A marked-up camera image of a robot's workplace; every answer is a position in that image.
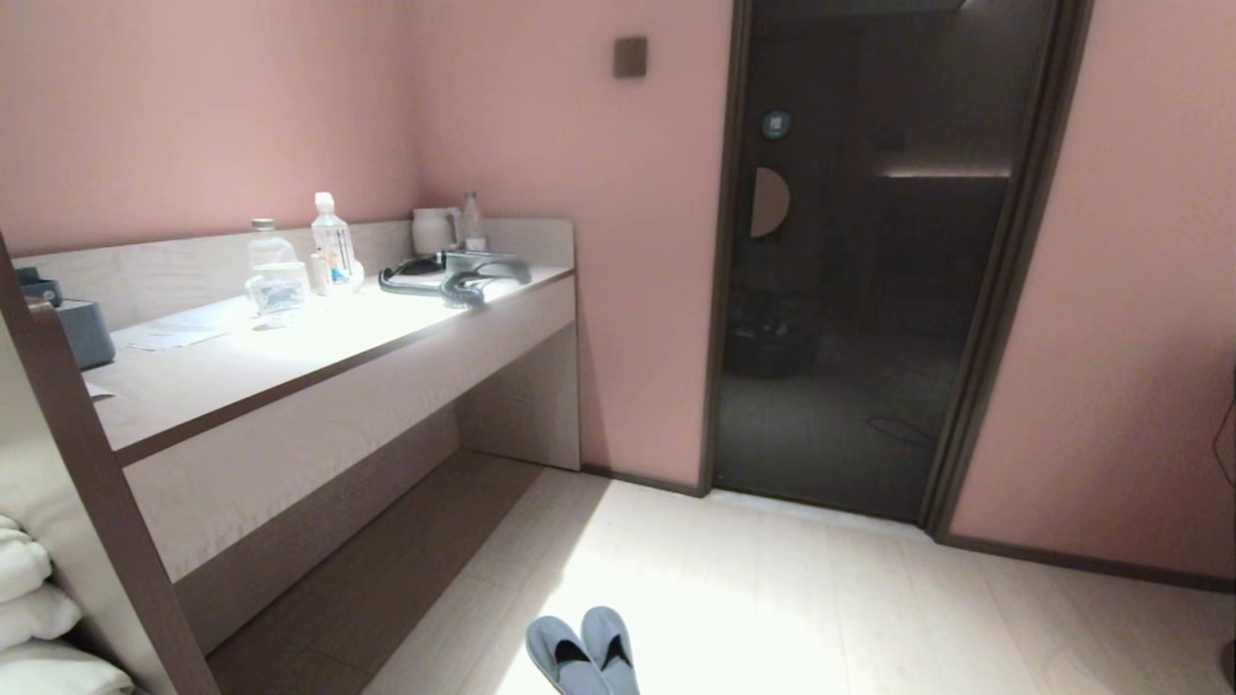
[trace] round sticker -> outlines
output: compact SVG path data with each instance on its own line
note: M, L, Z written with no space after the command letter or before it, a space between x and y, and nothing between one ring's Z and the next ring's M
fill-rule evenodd
M781 140L790 134L790 114L781 110L764 114L764 125L760 130L769 140Z

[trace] slipper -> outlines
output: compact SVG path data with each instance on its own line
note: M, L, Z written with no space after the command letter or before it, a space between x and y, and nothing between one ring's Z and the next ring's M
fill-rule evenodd
M604 606L588 611L583 616L583 644L613 695L639 695L630 634L618 611Z
M565 695L613 695L583 644L565 622L543 616L528 626L528 655Z

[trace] wall switch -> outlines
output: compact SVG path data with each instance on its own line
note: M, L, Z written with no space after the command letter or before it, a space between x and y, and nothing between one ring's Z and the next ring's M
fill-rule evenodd
M627 36L614 40L614 77L644 77L648 74L648 37Z

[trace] pink wall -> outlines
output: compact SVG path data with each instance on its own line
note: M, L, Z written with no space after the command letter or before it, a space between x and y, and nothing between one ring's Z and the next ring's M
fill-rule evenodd
M10 250L407 216L409 5L0 0Z
M1236 4L1096 5L953 531L1230 578Z
M729 54L723 0L425 0L425 203L569 216L578 237L583 458L695 485ZM613 40L645 33L645 79Z

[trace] dark glass door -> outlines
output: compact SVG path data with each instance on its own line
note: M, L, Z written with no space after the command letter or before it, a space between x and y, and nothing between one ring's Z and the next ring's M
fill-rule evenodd
M756 0L714 484L913 519L1051 0Z

